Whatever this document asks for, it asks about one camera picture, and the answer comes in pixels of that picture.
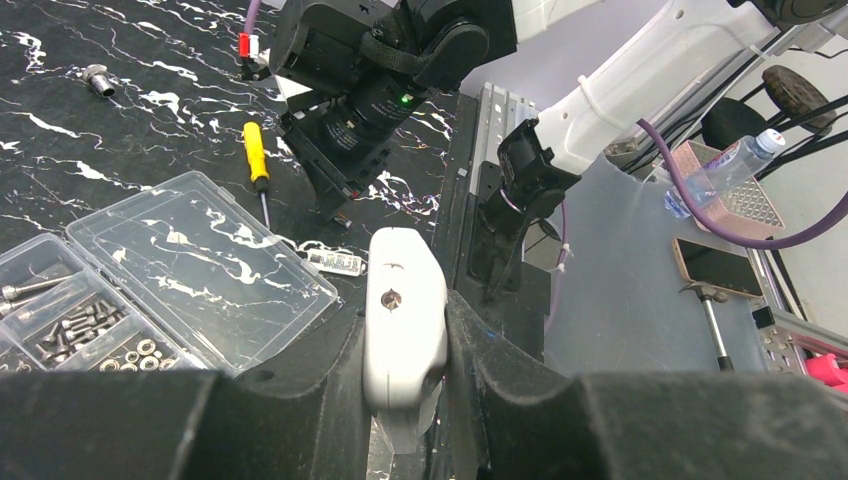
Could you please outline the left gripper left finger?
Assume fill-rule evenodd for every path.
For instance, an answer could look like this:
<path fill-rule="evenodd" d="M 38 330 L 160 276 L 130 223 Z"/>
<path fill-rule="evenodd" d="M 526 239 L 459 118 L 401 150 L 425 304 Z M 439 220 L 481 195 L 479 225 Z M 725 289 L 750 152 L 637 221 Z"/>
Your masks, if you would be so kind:
<path fill-rule="evenodd" d="M 238 377 L 1 378 L 5 479 L 362 479 L 364 320 L 341 311 Z"/>

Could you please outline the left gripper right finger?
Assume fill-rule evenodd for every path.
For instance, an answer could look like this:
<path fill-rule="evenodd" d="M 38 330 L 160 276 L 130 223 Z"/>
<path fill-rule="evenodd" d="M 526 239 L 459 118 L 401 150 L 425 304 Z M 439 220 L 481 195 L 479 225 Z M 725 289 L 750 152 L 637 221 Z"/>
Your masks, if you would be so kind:
<path fill-rule="evenodd" d="M 451 292 L 447 424 L 459 479 L 843 479 L 847 414 L 804 377 L 566 378 Z"/>

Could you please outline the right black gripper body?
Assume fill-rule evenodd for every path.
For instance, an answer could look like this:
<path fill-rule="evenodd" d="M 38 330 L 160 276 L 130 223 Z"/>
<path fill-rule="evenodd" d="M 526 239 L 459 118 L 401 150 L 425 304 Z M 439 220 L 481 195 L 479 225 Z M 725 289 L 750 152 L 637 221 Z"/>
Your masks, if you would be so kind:
<path fill-rule="evenodd" d="M 508 1 L 286 2 L 269 68 L 304 87 L 280 128 L 320 214 L 332 218 L 368 190 L 424 102 L 516 49 Z"/>

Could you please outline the white remote control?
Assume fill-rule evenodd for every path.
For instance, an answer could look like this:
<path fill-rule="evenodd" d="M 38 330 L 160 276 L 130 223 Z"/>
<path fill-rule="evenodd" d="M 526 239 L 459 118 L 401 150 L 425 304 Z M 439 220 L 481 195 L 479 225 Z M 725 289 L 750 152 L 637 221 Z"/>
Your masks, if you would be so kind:
<path fill-rule="evenodd" d="M 393 453 L 430 428 L 448 363 L 447 286 L 420 233 L 386 227 L 370 242 L 363 393 Z"/>

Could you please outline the small black battery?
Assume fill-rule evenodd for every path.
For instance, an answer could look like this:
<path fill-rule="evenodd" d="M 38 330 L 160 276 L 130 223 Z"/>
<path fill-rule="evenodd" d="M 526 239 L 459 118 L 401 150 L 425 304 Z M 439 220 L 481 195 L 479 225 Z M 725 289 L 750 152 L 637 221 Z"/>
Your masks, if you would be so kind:
<path fill-rule="evenodd" d="M 82 79 L 88 84 L 90 89 L 100 97 L 109 98 L 116 92 L 115 86 L 110 80 L 108 69 L 105 65 L 89 65 L 82 72 Z"/>

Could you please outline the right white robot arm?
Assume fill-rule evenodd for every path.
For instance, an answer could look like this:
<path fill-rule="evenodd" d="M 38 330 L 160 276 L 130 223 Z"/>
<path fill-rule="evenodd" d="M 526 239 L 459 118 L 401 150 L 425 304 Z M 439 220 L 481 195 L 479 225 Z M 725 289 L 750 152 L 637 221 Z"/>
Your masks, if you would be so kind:
<path fill-rule="evenodd" d="M 268 69 L 300 84 L 280 127 L 326 218 L 383 171 L 394 131 L 433 93 L 583 8 L 580 1 L 288 1 Z M 480 204 L 470 273 L 514 290 L 520 245 L 603 148 L 699 75 L 805 25 L 838 1 L 670 1 L 578 87 L 511 131 L 502 180 Z"/>

